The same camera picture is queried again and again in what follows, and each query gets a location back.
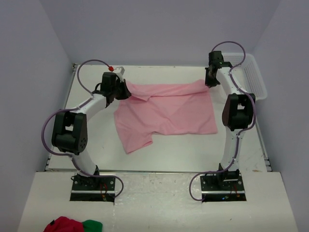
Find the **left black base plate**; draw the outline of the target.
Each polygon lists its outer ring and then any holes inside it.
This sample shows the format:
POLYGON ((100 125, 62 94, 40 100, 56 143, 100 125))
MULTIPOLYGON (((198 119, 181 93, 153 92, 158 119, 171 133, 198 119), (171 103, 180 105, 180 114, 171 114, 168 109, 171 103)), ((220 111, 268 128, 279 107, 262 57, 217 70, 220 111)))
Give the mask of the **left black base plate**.
POLYGON ((114 202, 114 177, 85 177, 76 174, 71 177, 72 188, 70 201, 72 202, 114 202))

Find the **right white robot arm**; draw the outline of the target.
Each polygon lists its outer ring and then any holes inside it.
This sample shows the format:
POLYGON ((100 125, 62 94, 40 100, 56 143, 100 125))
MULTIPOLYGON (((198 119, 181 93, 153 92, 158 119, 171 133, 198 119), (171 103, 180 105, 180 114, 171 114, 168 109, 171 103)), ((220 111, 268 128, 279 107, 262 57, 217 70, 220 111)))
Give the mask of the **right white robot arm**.
POLYGON ((224 191, 239 181, 239 152, 245 131, 254 122, 255 95, 246 93, 232 75, 233 66, 224 61, 221 51, 209 53, 205 85, 209 88, 221 85, 226 101, 222 123, 226 129, 225 149, 218 171, 206 174, 205 185, 209 190, 224 191))

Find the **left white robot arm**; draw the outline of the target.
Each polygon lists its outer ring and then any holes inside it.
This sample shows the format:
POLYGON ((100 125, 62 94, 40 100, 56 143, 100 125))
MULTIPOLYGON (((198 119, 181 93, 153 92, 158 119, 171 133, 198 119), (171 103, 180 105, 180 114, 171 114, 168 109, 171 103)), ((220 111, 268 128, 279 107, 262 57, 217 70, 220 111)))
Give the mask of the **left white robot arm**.
POLYGON ((62 155, 68 156, 77 169, 75 184, 86 186, 90 190, 100 186, 100 177, 98 167, 86 149, 87 122, 114 100, 126 100, 131 96, 123 78, 124 72, 123 67, 116 68, 114 72, 104 72, 101 83, 96 86, 89 100, 76 109, 62 110, 55 116, 52 145, 62 155))

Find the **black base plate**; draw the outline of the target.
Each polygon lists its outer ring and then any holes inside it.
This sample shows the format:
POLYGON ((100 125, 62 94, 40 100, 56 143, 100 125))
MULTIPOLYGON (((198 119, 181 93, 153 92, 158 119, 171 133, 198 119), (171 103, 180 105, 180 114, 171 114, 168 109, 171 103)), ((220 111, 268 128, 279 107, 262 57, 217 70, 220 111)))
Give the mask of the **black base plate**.
POLYGON ((200 177, 203 202, 247 201, 239 170, 219 174, 204 174, 200 177))
POLYGON ((72 188, 70 201, 72 202, 114 202, 114 177, 85 177, 76 174, 71 177, 72 188))

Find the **green folded t shirt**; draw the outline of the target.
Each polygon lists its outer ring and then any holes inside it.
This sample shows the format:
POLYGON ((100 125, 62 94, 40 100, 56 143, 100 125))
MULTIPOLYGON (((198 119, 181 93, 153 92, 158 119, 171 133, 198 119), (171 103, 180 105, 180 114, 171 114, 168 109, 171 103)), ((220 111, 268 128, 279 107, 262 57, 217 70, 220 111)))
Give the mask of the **green folded t shirt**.
POLYGON ((95 220, 86 220, 82 222, 84 232, 103 232, 103 224, 95 220))

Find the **red folded t shirt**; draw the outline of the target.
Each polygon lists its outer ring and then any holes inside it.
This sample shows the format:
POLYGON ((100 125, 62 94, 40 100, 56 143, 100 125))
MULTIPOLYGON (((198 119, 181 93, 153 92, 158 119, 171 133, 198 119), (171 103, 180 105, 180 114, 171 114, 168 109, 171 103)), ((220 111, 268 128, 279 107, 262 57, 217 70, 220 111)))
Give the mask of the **red folded t shirt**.
POLYGON ((44 232, 84 232, 84 228, 81 222, 61 216, 51 221, 44 232))

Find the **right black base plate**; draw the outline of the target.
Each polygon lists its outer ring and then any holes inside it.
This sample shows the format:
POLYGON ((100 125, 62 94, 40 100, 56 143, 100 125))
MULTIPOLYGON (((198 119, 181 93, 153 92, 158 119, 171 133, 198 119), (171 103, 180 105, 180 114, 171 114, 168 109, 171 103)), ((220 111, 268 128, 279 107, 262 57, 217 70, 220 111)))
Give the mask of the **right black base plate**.
POLYGON ((239 170, 219 174, 204 174, 200 177, 203 202, 247 201, 239 170))

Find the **pink t shirt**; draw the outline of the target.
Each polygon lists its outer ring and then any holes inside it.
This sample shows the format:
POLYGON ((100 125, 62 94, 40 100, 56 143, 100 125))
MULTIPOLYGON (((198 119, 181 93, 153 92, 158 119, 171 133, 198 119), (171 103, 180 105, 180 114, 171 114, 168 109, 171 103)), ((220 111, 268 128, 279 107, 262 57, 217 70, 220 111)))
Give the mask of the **pink t shirt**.
POLYGON ((115 127, 129 154, 151 145, 154 133, 162 135, 216 134, 209 88, 203 80, 189 84, 128 83, 131 97, 114 112, 115 127))

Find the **white plastic basket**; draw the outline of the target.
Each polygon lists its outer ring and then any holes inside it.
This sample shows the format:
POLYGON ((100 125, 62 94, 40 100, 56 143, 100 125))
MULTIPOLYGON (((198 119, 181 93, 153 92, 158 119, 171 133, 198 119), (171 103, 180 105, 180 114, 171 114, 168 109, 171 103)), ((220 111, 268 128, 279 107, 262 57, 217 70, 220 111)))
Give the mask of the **white plastic basket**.
POLYGON ((244 62, 234 69, 239 73, 233 75, 248 92, 254 93, 256 100, 265 100, 267 98, 267 90, 264 80, 261 76, 259 67, 252 54, 246 54, 244 62))

